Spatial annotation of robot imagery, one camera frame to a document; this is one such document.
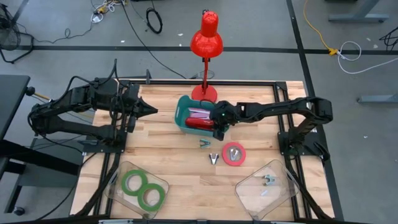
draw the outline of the roll of tape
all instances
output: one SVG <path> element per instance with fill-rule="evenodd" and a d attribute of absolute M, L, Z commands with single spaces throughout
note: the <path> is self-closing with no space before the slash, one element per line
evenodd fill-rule
<path fill-rule="evenodd" d="M 156 191 L 158 191 L 158 193 L 159 193 L 159 201 L 155 205 L 148 205 L 148 204 L 145 203 L 144 196 L 145 196 L 145 192 L 147 190 L 156 190 Z M 165 193 L 163 187 L 161 187 L 159 184 L 147 184 L 147 185 L 143 185 L 139 189 L 138 195 L 137 195 L 137 200 L 138 200 L 139 206 L 142 209 L 144 209 L 145 211 L 147 211 L 147 212 L 156 212 L 162 206 L 165 196 L 166 196 L 166 193 Z"/>
<path fill-rule="evenodd" d="M 232 161 L 229 157 L 229 150 L 230 149 L 238 149 L 241 153 L 241 158 L 238 161 Z M 237 142 L 230 142 L 223 147 L 223 159 L 226 164 L 230 166 L 240 166 L 246 158 L 246 151 L 244 150 L 243 146 Z"/>
<path fill-rule="evenodd" d="M 138 175 L 141 178 L 141 186 L 137 190 L 131 190 L 129 188 L 129 179 L 134 175 Z M 142 170 L 130 170 L 122 178 L 122 190 L 126 195 L 130 196 L 137 196 L 140 189 L 147 184 L 148 178 Z"/>

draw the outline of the teal basket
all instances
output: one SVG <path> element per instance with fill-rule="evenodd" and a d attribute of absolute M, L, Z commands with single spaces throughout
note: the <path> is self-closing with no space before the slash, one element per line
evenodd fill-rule
<path fill-rule="evenodd" d="M 191 100 L 189 96 L 183 95 L 178 101 L 177 109 L 175 110 L 175 116 L 174 116 L 174 121 L 179 126 L 181 131 L 188 134 L 197 134 L 201 136 L 213 137 L 212 131 L 189 128 L 188 126 L 185 125 L 185 120 L 190 115 L 188 108 L 201 108 L 204 110 L 212 110 L 214 108 L 214 104 L 207 101 L 200 102 L 198 100 Z"/>

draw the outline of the lamp shade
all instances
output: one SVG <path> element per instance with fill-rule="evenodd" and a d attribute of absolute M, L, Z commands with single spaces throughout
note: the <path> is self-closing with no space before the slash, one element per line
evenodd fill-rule
<path fill-rule="evenodd" d="M 217 33 L 217 26 L 217 14 L 205 12 L 201 19 L 201 28 L 191 40 L 191 50 L 194 54 L 202 58 L 212 58 L 222 53 L 223 40 Z"/>

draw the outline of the wooden table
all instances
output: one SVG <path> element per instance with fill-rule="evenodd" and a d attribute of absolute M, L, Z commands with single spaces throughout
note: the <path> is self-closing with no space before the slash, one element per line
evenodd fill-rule
<path fill-rule="evenodd" d="M 305 96 L 302 82 L 286 82 L 286 84 L 290 99 Z M 211 146 L 200 149 L 199 139 L 202 137 L 185 134 L 174 123 L 178 99 L 182 95 L 190 95 L 193 87 L 194 85 L 141 85 L 139 95 L 159 112 L 137 120 L 134 132 L 128 135 L 121 163 L 132 162 L 169 183 L 168 196 L 156 218 L 251 220 L 235 196 L 234 188 L 239 181 L 270 161 L 277 159 L 284 163 L 277 140 L 278 119 L 275 116 L 252 124 L 237 124 L 229 129 L 224 141 L 210 139 Z M 275 102 L 274 91 L 269 86 L 215 85 L 215 88 L 219 100 L 228 100 L 233 105 L 238 101 Z M 280 100 L 283 101 L 282 94 L 279 95 Z M 293 118 L 296 125 L 304 119 L 303 116 L 297 114 Z M 287 118 L 285 117 L 284 120 L 285 127 L 288 129 Z M 94 125 L 101 126 L 109 123 L 110 117 L 107 111 L 96 112 Z M 221 148 L 231 141 L 239 142 L 246 149 L 246 160 L 240 167 L 228 166 L 221 158 Z M 211 165 L 208 157 L 211 152 L 220 155 L 215 166 Z M 95 155 L 81 169 L 71 214 L 78 212 L 97 188 L 103 157 L 103 154 Z M 328 215 L 333 216 L 321 160 L 316 156 L 302 156 L 301 158 L 308 191 L 319 206 Z M 106 199 L 103 196 L 102 213 Z M 297 200 L 301 217 L 303 217 L 300 194 Z M 116 201 L 113 201 L 111 217 L 141 218 L 140 215 Z M 293 220 L 290 200 L 270 212 L 264 219 Z"/>

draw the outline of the white cable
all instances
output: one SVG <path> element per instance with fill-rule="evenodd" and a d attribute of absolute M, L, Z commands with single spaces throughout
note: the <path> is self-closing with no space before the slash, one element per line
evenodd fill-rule
<path fill-rule="evenodd" d="M 348 44 L 348 43 L 351 43 L 351 44 L 354 44 L 354 45 L 357 45 L 357 46 L 358 46 L 358 48 L 359 48 L 359 55 L 358 55 L 358 57 L 356 57 L 356 58 L 354 58 L 354 59 L 350 59 L 350 58 L 345 57 L 345 56 L 342 54 L 344 45 L 346 45 L 346 44 Z M 343 45 L 342 45 L 341 48 L 340 48 L 340 51 L 337 52 L 337 54 L 338 54 L 338 57 L 337 57 L 338 65 L 340 66 L 340 68 L 342 69 L 342 71 L 344 71 L 345 73 L 354 75 L 354 74 L 359 74 L 359 73 L 366 72 L 366 71 L 368 71 L 368 70 L 370 70 L 370 69 L 377 68 L 377 67 L 380 67 L 380 66 L 382 66 L 382 65 L 386 65 L 386 64 L 388 64 L 388 63 L 391 63 L 391 62 L 393 62 L 393 61 L 395 61 L 395 60 L 398 60 L 398 58 L 395 58 L 395 59 L 392 59 L 392 60 L 390 60 L 390 61 L 388 61 L 388 62 L 384 62 L 384 63 L 381 63 L 381 64 L 379 64 L 379 65 L 375 65 L 375 66 L 372 66 L 372 67 L 370 67 L 370 68 L 367 68 L 367 69 L 364 69 L 364 70 L 358 71 L 358 72 L 347 72 L 345 69 L 343 69 L 343 67 L 341 66 L 341 63 L 340 63 L 340 58 L 342 58 L 343 60 L 348 60 L 348 61 L 350 61 L 350 62 L 354 62 L 354 61 L 358 60 L 358 59 L 361 57 L 361 53 L 362 53 L 361 46 L 359 46 L 359 44 L 357 44 L 356 42 L 353 42 L 353 41 L 346 41 L 346 42 L 344 42 Z"/>
<path fill-rule="evenodd" d="M 109 11 L 114 12 L 114 6 L 118 6 L 120 4 L 121 3 L 116 3 L 115 0 L 113 0 L 113 1 L 112 0 L 104 0 L 104 3 L 102 5 L 96 7 L 94 12 L 96 12 L 99 8 L 101 8 L 103 6 L 105 6 L 105 8 L 107 8 Z M 95 24 L 95 23 L 101 22 L 103 19 L 104 19 L 104 15 L 102 13 L 98 13 L 97 15 L 92 13 L 90 20 L 92 23 Z"/>

